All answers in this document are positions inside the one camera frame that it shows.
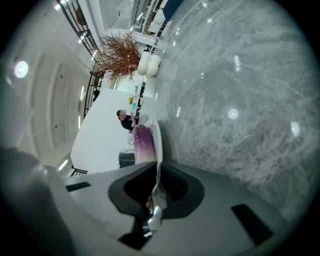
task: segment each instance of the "dried plant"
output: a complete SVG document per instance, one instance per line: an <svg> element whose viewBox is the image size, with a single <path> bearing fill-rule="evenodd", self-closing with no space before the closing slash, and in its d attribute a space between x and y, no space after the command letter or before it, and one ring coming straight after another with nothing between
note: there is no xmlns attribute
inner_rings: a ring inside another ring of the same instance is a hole
<svg viewBox="0 0 320 256"><path fill-rule="evenodd" d="M97 50L97 58L93 70L104 71L105 77L110 81L116 81L129 76L133 80L137 70L141 54L132 40L131 33L125 33L124 37L104 36L100 38L101 49Z"/></svg>

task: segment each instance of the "white vase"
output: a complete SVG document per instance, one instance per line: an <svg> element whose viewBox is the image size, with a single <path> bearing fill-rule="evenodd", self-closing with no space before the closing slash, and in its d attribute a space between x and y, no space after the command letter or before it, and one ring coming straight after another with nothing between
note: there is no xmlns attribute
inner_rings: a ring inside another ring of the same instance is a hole
<svg viewBox="0 0 320 256"><path fill-rule="evenodd" d="M159 66L161 62L161 58L158 55L152 55L150 58L150 61L155 62Z"/></svg>
<svg viewBox="0 0 320 256"><path fill-rule="evenodd" d="M158 70L159 70L159 66L158 66L157 62L156 61L149 61L149 65L148 65L148 68L146 70L145 75L147 78L152 78L158 73Z"/></svg>
<svg viewBox="0 0 320 256"><path fill-rule="evenodd" d="M140 76L154 77L158 73L160 62L161 58L158 55L151 55L150 52L144 51L136 72Z"/></svg>
<svg viewBox="0 0 320 256"><path fill-rule="evenodd" d="M148 51L144 51L141 54L141 58L139 61L138 68L136 70L137 74L140 76L144 76L147 73L149 61L151 59L151 53Z"/></svg>

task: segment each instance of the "black railing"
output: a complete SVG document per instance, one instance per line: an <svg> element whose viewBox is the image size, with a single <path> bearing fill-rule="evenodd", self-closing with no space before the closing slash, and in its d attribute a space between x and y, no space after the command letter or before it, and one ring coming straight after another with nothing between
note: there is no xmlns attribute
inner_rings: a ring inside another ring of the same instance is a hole
<svg viewBox="0 0 320 256"><path fill-rule="evenodd" d="M79 41L81 41L81 43L84 45L86 50L96 62L100 61L100 57L95 54L98 46L91 34L90 29L88 28L88 24L78 0L63 1L63 3L61 3L61 0L56 1L60 5L64 16L70 23L74 32L78 36Z"/></svg>
<svg viewBox="0 0 320 256"><path fill-rule="evenodd" d="M96 73L93 71L91 71L90 73L91 73L91 76L90 76L88 88L85 94L83 119L86 117L92 104L95 102L95 100L100 94L102 79L105 74L104 72Z"/></svg>
<svg viewBox="0 0 320 256"><path fill-rule="evenodd" d="M80 176L80 175L86 175L88 173L88 171L86 170L80 170L80 169L76 169L74 168L74 166L71 166L72 169L74 169L74 171L72 172L71 176Z"/></svg>

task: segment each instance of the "gray marble surface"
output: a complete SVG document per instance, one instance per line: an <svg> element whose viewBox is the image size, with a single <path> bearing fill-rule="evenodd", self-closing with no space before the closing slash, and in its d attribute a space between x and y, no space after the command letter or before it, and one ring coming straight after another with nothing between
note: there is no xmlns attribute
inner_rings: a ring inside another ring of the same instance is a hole
<svg viewBox="0 0 320 256"><path fill-rule="evenodd" d="M304 34L271 0L185 0L172 19L155 77L164 159L229 175L291 220L319 178Z"/></svg>

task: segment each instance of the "wall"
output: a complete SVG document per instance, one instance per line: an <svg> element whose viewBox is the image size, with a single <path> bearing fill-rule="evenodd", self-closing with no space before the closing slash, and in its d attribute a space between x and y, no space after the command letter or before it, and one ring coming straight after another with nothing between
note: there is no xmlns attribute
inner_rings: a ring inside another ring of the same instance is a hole
<svg viewBox="0 0 320 256"><path fill-rule="evenodd" d="M71 151L73 165L89 173L118 169L118 156L122 150L129 150L131 136L117 118L117 111L125 109L130 93L103 89L82 122Z"/></svg>
<svg viewBox="0 0 320 256"><path fill-rule="evenodd" d="M90 70L81 59L83 45L53 3L43 1L29 14L1 62L7 81L34 112L19 149L55 166L71 151L78 133L78 115L83 115L78 112L78 101ZM23 78L14 75L19 61L29 65Z"/></svg>

